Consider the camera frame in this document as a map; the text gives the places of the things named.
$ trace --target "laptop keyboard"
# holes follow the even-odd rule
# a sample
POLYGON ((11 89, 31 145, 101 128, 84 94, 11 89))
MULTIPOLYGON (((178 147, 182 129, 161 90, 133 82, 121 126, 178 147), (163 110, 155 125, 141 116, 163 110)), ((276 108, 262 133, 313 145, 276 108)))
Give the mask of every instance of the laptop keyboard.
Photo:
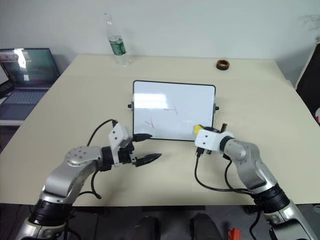
POLYGON ((5 101, 6 104, 37 104, 46 94, 42 91, 14 91, 5 101))

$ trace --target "whiteboard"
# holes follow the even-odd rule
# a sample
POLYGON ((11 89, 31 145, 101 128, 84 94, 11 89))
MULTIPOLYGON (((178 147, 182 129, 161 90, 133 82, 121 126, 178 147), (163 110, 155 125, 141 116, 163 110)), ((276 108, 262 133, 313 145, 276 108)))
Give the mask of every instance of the whiteboard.
POLYGON ((215 96, 214 85, 136 80, 133 133, 193 141, 195 125, 213 126, 215 96))

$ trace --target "red object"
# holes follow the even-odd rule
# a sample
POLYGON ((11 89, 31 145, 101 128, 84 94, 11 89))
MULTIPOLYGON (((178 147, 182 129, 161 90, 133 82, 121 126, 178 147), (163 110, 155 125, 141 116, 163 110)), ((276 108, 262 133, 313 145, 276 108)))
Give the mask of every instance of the red object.
POLYGON ((229 240, 241 240, 241 231, 233 228, 232 231, 229 231, 229 240))

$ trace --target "person's foot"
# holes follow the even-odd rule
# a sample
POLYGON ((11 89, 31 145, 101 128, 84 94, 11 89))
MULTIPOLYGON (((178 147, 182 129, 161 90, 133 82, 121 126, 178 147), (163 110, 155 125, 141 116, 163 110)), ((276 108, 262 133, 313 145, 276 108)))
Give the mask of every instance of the person's foot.
POLYGON ((190 220, 192 240, 223 240, 216 224, 204 213, 198 213, 190 220))
POLYGON ((160 240, 160 221, 153 216, 141 219, 134 227, 129 240, 160 240))

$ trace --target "brown round object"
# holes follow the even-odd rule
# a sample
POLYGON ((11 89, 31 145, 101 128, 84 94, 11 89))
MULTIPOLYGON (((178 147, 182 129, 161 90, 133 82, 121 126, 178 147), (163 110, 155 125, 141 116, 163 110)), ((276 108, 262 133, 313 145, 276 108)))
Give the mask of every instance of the brown round object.
POLYGON ((216 62, 216 68, 219 70, 227 70, 230 66, 230 63, 225 59, 220 59, 216 62))

